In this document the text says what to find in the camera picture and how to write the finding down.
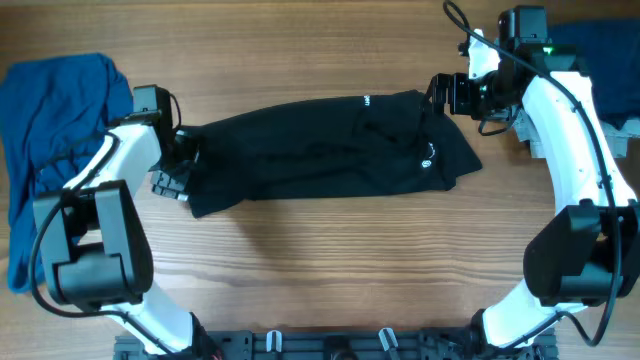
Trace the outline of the teal blue shirt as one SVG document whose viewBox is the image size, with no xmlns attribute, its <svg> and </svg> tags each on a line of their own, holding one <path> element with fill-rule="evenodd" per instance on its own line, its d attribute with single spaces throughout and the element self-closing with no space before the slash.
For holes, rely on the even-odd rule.
<svg viewBox="0 0 640 360">
<path fill-rule="evenodd" d="M 89 163 L 106 126 L 133 109 L 126 77 L 94 53 L 11 65 L 1 82 L 1 139 L 9 178 L 7 283 L 30 291 L 37 234 L 33 202 L 61 189 Z"/>
</svg>

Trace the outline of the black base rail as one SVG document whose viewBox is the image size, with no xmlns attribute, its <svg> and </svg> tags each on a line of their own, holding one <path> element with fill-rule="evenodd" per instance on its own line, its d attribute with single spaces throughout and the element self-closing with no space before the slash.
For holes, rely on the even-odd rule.
<svg viewBox="0 0 640 360">
<path fill-rule="evenodd" d="M 412 332 L 296 332 L 283 334 L 251 331 L 217 331 L 208 335 L 222 351 L 221 359 L 527 359 L 557 360 L 559 350 L 554 329 L 545 330 L 531 345 L 508 353 L 473 355 L 465 353 L 463 328 L 425 328 Z M 133 336 L 118 336 L 112 359 L 168 359 L 147 354 Z"/>
</svg>

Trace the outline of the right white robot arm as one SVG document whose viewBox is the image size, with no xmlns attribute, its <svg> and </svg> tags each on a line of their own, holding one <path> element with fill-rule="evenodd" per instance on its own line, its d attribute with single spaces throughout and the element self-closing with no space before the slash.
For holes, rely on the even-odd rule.
<svg viewBox="0 0 640 360">
<path fill-rule="evenodd" d="M 541 31 L 493 43 L 468 30 L 460 51 L 469 69 L 433 78 L 434 109 L 490 121 L 522 109 L 541 141 L 555 196 L 554 218 L 525 250 L 523 279 L 479 314 L 481 350 L 527 347 L 590 307 L 602 316 L 584 341 L 597 346 L 639 275 L 639 201 L 605 140 L 589 73 L 573 46 L 553 44 Z"/>
</svg>

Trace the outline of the navy blue folded garment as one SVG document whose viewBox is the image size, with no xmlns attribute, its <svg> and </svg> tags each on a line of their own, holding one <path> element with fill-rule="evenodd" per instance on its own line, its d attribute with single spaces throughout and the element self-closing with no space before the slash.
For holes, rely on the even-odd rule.
<svg viewBox="0 0 640 360">
<path fill-rule="evenodd" d="M 639 116 L 639 20 L 584 20 L 553 25 L 549 37 L 578 48 L 590 71 L 601 121 L 620 130 Z"/>
</svg>

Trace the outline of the black t-shirt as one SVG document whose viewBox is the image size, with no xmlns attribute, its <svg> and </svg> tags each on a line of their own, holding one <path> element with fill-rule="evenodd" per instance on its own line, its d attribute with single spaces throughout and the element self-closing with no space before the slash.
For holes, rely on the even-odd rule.
<svg viewBox="0 0 640 360">
<path fill-rule="evenodd" d="M 187 184 L 196 218 L 244 200 L 448 191 L 483 167 L 417 90 L 283 104 L 190 132 L 199 143 Z"/>
</svg>

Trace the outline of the grey folded garment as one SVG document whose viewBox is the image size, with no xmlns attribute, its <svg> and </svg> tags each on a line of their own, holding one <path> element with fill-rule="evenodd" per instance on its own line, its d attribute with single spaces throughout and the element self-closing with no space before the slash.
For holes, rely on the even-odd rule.
<svg viewBox="0 0 640 360">
<path fill-rule="evenodd" d="M 544 149 L 535 125 L 524 111 L 519 113 L 513 123 L 513 128 L 516 131 L 518 140 L 529 144 L 533 158 L 545 158 Z M 601 128 L 614 158 L 625 158 L 629 140 L 639 138 L 638 117 L 629 118 L 620 130 L 605 122 L 601 123 Z"/>
</svg>

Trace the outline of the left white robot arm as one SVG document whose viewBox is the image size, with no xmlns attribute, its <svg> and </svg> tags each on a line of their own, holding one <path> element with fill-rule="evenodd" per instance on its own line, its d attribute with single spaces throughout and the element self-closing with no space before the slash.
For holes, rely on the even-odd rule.
<svg viewBox="0 0 640 360">
<path fill-rule="evenodd" d="M 133 197 L 161 159 L 151 125 L 108 130 L 99 151 L 63 189 L 33 204 L 38 234 L 29 262 L 40 262 L 50 297 L 32 296 L 60 317 L 109 317 L 157 359 L 217 359 L 219 349 L 196 316 L 154 282 L 152 253 Z"/>
</svg>

